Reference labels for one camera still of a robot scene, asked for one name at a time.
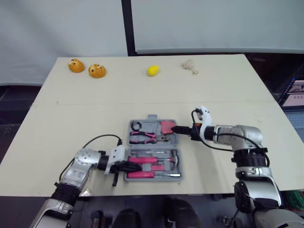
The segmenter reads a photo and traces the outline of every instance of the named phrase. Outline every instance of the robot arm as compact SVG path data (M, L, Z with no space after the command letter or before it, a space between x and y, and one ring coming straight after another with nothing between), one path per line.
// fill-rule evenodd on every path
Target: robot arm
M195 123L194 112L202 121L201 124ZM282 200L269 168L267 148L262 146L261 131L243 125L214 126L209 110L203 106L195 109L191 115L192 128L175 126L172 130L187 134L192 140L203 141L211 148L214 147L208 145L208 141L231 146L234 153L231 160L237 164L236 177L239 179L234 185L237 209L243 213L252 213L257 228L304 228L304 219L291 211L279 209Z
M89 178L91 170L104 170L105 174L115 173L116 185L119 171L140 171L141 166L124 160L124 147L119 145L111 150L110 156L89 148L79 150L72 165L67 169L56 190L47 199L31 224L31 228L65 228L73 214L74 205Z

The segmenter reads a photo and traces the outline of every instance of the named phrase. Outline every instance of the hammer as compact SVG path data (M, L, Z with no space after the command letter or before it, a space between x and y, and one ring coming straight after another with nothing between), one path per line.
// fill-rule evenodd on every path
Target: hammer
M137 164L148 164L148 163L169 161L174 163L173 169L175 169L179 164L179 157L177 155L177 150L172 150L171 153L172 153L171 158L138 157L138 158L129 158L129 162L134 162Z

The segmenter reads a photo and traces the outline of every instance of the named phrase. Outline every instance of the white wall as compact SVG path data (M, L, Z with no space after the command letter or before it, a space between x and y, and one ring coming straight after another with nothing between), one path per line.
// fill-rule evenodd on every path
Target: white wall
M0 85L42 84L57 57L127 56L120 0L0 1Z
M137 53L304 53L304 0L132 0Z

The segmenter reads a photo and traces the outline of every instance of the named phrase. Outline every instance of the green cable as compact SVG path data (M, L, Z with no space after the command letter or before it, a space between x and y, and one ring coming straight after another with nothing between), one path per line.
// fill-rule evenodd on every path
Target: green cable
M304 197L300 191L288 191L286 197L290 206L297 210L304 210Z

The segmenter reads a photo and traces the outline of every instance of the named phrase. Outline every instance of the black pole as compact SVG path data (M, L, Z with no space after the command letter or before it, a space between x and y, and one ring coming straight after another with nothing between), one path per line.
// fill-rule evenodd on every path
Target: black pole
M135 51L131 0L122 0L123 22L128 56L137 56Z

